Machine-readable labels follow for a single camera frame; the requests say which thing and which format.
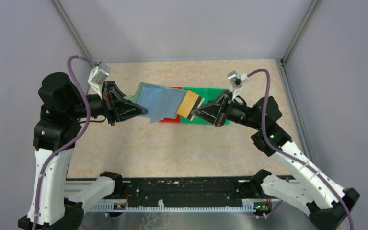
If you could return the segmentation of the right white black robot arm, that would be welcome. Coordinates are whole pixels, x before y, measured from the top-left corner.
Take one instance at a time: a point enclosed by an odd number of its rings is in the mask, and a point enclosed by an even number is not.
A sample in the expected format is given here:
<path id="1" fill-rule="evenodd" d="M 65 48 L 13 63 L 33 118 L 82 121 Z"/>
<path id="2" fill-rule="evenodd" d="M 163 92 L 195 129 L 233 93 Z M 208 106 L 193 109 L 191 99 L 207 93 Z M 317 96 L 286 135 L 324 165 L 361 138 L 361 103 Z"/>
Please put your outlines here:
<path id="1" fill-rule="evenodd" d="M 256 130 L 254 145 L 270 159 L 286 168 L 296 179 L 293 184 L 267 170 L 258 171 L 250 180 L 255 197 L 272 196 L 294 206 L 308 216 L 320 230 L 335 230 L 347 219 L 359 200 L 354 188 L 344 188 L 324 174 L 277 123 L 282 116 L 272 96 L 265 95 L 252 107 L 232 99 L 228 90 L 205 105 L 195 106 L 191 115 L 220 127 L 226 120 Z"/>

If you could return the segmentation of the gold credit card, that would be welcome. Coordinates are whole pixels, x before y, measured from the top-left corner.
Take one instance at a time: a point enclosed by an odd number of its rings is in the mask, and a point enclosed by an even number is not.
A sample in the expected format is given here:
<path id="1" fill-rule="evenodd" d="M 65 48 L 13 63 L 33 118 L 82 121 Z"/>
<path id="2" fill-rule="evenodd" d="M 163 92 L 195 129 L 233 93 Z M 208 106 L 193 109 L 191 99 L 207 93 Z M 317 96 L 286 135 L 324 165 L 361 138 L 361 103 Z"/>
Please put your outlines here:
<path id="1" fill-rule="evenodd" d="M 182 102 L 180 103 L 177 114 L 190 121 L 194 119 L 192 111 L 199 108 L 204 101 L 204 97 L 198 95 L 193 91 L 187 91 Z"/>

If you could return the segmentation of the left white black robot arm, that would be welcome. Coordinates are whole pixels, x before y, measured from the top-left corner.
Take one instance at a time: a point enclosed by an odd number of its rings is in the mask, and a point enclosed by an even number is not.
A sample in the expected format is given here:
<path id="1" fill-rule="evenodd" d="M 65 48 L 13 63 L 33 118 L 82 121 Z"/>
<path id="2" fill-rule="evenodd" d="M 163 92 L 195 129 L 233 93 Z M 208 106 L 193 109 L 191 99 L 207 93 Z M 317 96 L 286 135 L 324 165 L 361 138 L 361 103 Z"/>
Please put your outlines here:
<path id="1" fill-rule="evenodd" d="M 19 228 L 76 230 L 85 213 L 100 200 L 127 197 L 122 176 L 107 171 L 77 194 L 65 194 L 76 141 L 91 118 L 104 116 L 115 125 L 147 113 L 144 107 L 127 100 L 115 82 L 105 81 L 102 90 L 102 95 L 80 93 L 64 72 L 43 79 L 38 90 L 43 105 L 33 139 L 35 189 L 29 212 L 18 220 Z"/>

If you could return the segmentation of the grey-green card holder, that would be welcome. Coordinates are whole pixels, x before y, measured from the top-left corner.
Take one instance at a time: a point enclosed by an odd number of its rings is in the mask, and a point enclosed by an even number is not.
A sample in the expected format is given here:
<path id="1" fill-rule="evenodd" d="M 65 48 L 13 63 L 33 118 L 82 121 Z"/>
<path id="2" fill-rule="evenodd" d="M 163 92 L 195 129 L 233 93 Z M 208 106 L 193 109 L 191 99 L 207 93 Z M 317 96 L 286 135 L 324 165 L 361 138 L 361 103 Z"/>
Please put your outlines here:
<path id="1" fill-rule="evenodd" d="M 148 118 L 150 123 L 156 123 L 165 118 L 176 118 L 186 93 L 183 89 L 142 82 L 130 100 L 147 109 L 143 117 Z"/>

